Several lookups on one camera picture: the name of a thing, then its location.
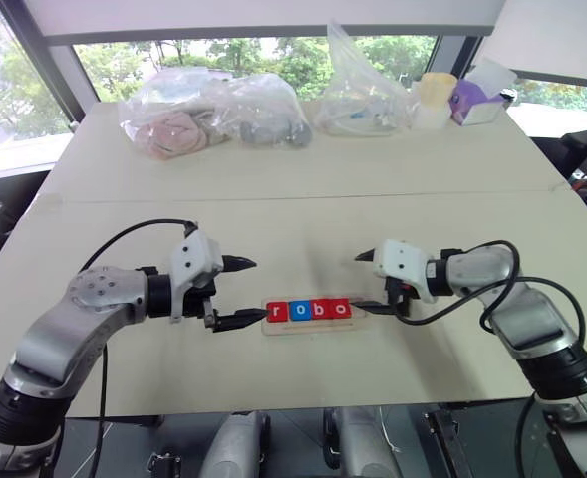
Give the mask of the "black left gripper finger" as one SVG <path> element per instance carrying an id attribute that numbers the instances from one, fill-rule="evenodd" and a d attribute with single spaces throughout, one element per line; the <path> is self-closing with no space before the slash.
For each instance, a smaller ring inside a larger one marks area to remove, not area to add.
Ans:
<path id="1" fill-rule="evenodd" d="M 268 311 L 260 308 L 249 308 L 235 311 L 230 315 L 215 315 L 212 326 L 214 333 L 244 329 L 268 316 Z"/>
<path id="2" fill-rule="evenodd" d="M 223 255 L 222 264 L 224 273 L 239 272 L 257 266 L 257 263 L 249 258 L 234 255 Z"/>

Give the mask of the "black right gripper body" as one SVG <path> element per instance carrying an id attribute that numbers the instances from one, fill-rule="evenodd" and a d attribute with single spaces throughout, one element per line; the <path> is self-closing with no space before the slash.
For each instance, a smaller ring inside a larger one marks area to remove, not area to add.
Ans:
<path id="1" fill-rule="evenodd" d="M 409 317 L 412 302 L 420 299 L 418 291 L 408 283 L 393 277 L 385 279 L 387 310 L 396 317 Z"/>

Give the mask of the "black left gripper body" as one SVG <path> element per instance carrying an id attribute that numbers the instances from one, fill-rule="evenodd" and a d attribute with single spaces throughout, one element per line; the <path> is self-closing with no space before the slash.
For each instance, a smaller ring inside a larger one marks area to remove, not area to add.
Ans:
<path id="1" fill-rule="evenodd" d="M 202 319 L 208 329 L 216 332 L 219 318 L 218 311 L 212 303 L 212 298 L 216 293 L 217 289 L 213 280 L 201 287 L 188 289 L 183 297 L 183 316 L 185 318 Z"/>

